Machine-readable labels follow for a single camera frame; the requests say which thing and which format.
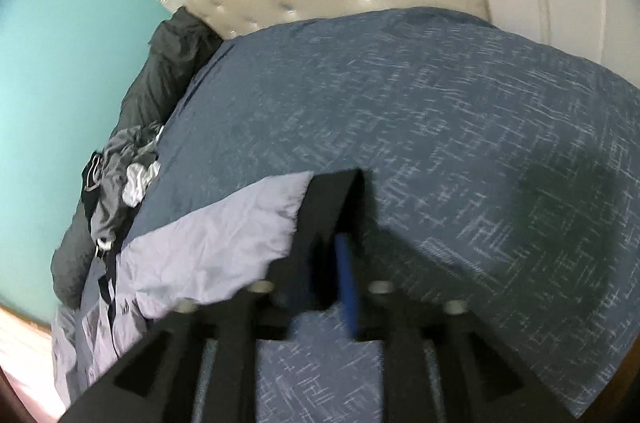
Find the black garment with drawstring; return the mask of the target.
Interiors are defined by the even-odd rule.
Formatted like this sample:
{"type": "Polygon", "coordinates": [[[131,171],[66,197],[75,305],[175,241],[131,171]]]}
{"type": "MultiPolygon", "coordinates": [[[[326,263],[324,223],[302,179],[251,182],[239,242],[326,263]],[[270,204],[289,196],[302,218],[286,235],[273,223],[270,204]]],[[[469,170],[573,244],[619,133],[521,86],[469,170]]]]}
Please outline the black garment with drawstring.
{"type": "Polygon", "coordinates": [[[103,153],[94,151],[81,173],[80,201],[87,223],[90,223],[100,198],[103,161],[103,153]]]}

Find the dark grey garment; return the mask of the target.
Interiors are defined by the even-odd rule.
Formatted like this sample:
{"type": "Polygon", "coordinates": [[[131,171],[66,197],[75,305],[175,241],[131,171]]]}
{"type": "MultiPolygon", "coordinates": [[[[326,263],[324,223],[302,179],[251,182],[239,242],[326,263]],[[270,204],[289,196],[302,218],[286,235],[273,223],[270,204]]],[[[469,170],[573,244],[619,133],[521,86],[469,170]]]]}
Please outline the dark grey garment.
{"type": "Polygon", "coordinates": [[[157,159],[155,147],[164,126],[154,122],[116,131],[102,151],[104,155],[100,198],[88,224],[90,239],[99,252],[110,251],[131,207],[122,201],[127,168],[132,163],[145,166],[157,159]]]}

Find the dark grey rolled duvet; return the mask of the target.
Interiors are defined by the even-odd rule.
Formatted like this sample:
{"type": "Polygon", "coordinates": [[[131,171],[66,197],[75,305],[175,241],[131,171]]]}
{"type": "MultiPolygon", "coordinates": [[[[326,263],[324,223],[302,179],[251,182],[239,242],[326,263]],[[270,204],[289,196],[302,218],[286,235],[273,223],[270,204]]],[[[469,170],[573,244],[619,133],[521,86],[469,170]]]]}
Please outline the dark grey rolled duvet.
{"type": "MultiPolygon", "coordinates": [[[[170,19],[160,22],[142,70],[120,102],[114,131],[165,123],[192,78],[221,44],[222,38],[186,8],[179,8],[170,19]]],[[[94,253],[85,206],[79,203],[51,261],[53,291],[62,305],[80,308],[94,253]]]]}

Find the blue patterned bed sheet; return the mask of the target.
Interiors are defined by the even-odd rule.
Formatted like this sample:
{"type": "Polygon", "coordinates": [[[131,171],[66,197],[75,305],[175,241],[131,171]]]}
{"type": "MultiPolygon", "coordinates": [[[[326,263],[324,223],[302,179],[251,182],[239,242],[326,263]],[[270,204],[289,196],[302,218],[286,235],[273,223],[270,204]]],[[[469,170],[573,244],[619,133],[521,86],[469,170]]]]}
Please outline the blue patterned bed sheet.
{"type": "Polygon", "coordinates": [[[335,239],[421,302],[465,302],[574,417],[639,417],[639,91],[463,13],[417,8],[222,41],[162,124],[124,244],[270,176],[359,169],[308,247],[309,306],[257,347],[252,422],[385,422],[335,239]]]}

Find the grey black zip jacket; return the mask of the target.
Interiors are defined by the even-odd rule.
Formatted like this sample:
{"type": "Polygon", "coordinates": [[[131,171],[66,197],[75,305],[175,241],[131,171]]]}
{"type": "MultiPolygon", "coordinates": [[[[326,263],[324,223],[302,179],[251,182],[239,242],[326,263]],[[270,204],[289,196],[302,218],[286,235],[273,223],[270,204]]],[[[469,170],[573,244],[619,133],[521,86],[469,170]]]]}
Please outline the grey black zip jacket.
{"type": "Polygon", "coordinates": [[[359,169],[270,176],[139,235],[107,271],[106,294],[82,303],[96,247],[78,209],[51,261],[60,301],[52,330],[54,387],[70,406],[178,302],[226,301],[264,279],[295,242],[332,238],[360,197],[359,169]]]}

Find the white garment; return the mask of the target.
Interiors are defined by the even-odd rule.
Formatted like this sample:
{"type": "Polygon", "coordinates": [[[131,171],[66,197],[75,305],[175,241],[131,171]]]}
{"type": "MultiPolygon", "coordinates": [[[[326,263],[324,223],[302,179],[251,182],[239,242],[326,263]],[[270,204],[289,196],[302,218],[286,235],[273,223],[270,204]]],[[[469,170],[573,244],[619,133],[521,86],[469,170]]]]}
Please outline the white garment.
{"type": "Polygon", "coordinates": [[[154,161],[148,166],[141,163],[130,164],[126,172],[127,181],[122,190],[122,201],[131,208],[139,206],[158,175],[160,175],[159,161],[154,161]]]}

